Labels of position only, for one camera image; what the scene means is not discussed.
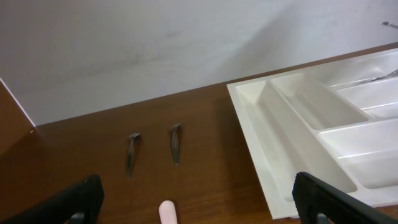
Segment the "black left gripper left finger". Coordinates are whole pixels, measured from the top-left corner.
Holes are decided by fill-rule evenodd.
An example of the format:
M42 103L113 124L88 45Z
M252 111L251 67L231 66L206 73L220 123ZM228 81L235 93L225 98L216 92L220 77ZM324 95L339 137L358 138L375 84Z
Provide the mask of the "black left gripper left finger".
M90 175L1 223L95 224L103 201L101 178L99 175Z

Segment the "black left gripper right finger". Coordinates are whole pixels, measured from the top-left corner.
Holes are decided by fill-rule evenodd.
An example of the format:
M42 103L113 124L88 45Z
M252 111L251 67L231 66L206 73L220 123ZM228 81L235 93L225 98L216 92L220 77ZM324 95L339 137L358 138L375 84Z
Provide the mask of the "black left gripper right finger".
M300 221L304 224L397 224L396 219L360 202L307 172L296 174L292 196Z

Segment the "large steel spoon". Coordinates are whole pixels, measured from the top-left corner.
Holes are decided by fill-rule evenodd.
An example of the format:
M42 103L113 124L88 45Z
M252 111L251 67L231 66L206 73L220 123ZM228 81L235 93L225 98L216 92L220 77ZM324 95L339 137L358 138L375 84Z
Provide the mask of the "large steel spoon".
M397 25L397 24L393 24L393 23L391 23L391 22L389 22L389 21L384 21L384 22L382 23L382 25L388 26L388 27L393 27L393 28L395 28L395 29L398 29L398 25Z

